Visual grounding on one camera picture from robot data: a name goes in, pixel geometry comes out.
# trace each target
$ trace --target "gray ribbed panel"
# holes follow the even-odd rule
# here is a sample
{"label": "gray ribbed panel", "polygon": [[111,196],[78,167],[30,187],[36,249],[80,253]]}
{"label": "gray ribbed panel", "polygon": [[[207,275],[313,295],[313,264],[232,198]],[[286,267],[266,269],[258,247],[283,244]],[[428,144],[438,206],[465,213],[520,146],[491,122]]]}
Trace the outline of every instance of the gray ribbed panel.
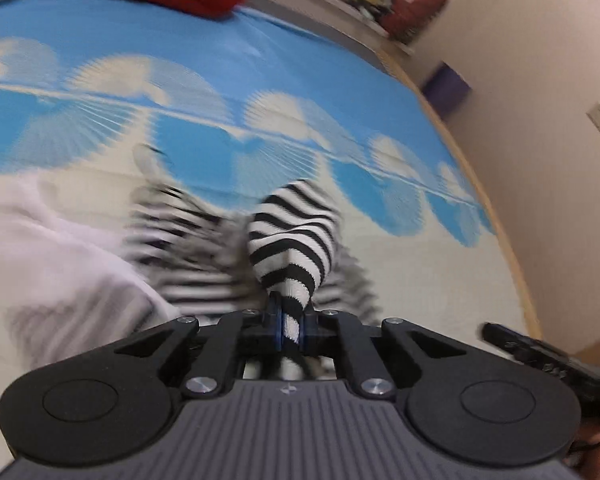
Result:
{"label": "gray ribbed panel", "polygon": [[[288,393],[288,386],[296,388]],[[558,461],[518,470],[465,465],[434,452],[392,404],[341,381],[237,381],[189,402],[168,433],[111,465],[55,469],[19,459],[0,480],[576,480]]]}

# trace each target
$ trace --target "bed sheet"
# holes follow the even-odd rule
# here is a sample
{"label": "bed sheet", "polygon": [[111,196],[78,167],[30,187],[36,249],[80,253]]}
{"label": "bed sheet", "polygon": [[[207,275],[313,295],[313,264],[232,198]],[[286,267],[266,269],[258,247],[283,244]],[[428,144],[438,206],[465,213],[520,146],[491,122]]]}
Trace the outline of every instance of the bed sheet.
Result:
{"label": "bed sheet", "polygon": [[317,180],[386,316],[469,343],[488,319],[524,330],[472,186],[396,80],[249,9],[214,22],[123,0],[0,6],[0,183],[42,168],[70,218],[121,226],[143,142],[219,210]]}

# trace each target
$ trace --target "silver screw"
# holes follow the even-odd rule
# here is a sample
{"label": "silver screw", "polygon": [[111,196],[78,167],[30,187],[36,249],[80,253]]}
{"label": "silver screw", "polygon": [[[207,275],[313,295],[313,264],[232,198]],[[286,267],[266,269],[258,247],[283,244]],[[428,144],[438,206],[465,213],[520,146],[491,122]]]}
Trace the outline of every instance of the silver screw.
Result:
{"label": "silver screw", "polygon": [[187,381],[186,386],[195,394],[208,394],[218,387],[218,382],[211,377],[192,377]]}
{"label": "silver screw", "polygon": [[371,395],[382,396],[394,389],[394,386],[386,379],[367,379],[362,384],[362,389]]}

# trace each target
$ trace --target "wooden trim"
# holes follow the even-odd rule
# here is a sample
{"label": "wooden trim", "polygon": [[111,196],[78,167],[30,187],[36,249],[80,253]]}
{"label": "wooden trim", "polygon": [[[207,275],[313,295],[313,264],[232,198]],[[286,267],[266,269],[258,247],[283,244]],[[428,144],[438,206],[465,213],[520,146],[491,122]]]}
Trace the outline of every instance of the wooden trim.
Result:
{"label": "wooden trim", "polygon": [[[389,44],[388,48],[394,48],[394,46]],[[518,290],[518,296],[520,297],[520,304],[525,317],[526,329],[531,337],[535,339],[542,339],[542,330],[538,320],[538,314],[536,313],[536,309],[531,300],[531,294],[529,293],[528,286],[526,285],[522,268],[520,267],[520,263],[513,252],[509,237],[507,237],[504,227],[502,226],[502,223],[500,222],[500,219],[498,218],[498,215],[496,214],[496,211],[493,208],[491,200],[489,200],[482,183],[475,174],[474,168],[472,168],[472,166],[469,164],[469,161],[464,156],[460,146],[458,146],[456,143],[456,140],[449,132],[445,123],[442,122],[429,102],[424,98],[420,92],[420,89],[413,83],[409,76],[407,76],[406,72],[402,69],[394,57],[385,50],[377,50],[376,56],[378,56],[378,59],[382,62],[382,65],[384,65],[385,70],[387,70],[392,77],[395,77],[398,81],[400,81],[403,85],[417,95],[424,113],[427,115],[431,123],[433,123],[433,125],[436,127],[448,150],[456,158],[458,166],[460,166],[465,176],[469,179],[469,182],[472,184],[472,186],[474,186],[474,189],[478,195],[478,199],[480,199],[480,202],[482,202],[484,210],[486,211],[493,229],[495,230],[498,243],[500,244],[500,249],[502,250],[504,257],[509,264],[509,269],[513,276],[516,289]]]}

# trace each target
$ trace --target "fan pattern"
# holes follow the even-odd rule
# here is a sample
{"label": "fan pattern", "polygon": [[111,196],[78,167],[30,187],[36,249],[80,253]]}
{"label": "fan pattern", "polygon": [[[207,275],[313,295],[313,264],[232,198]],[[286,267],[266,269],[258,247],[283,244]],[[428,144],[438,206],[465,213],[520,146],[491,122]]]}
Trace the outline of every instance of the fan pattern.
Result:
{"label": "fan pattern", "polygon": [[355,136],[315,100],[258,90],[236,107],[194,70],[140,54],[61,67],[46,44],[0,39],[0,173],[62,168],[144,121],[174,177],[227,210],[251,210],[286,183],[315,178],[320,158],[346,200],[389,234],[419,233],[425,208],[465,246],[490,229],[450,157],[425,162],[408,137],[381,128]]}

